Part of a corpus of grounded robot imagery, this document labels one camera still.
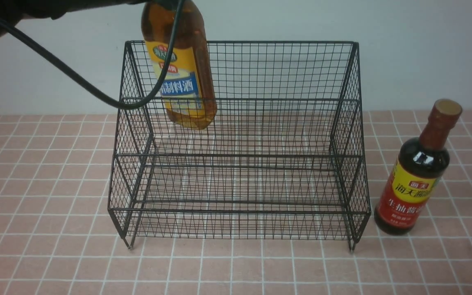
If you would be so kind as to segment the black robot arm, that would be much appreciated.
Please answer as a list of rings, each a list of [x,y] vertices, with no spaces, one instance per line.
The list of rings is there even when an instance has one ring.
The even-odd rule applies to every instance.
[[[137,5],[142,0],[0,0],[0,37],[23,19],[59,19],[69,12],[117,5]]]

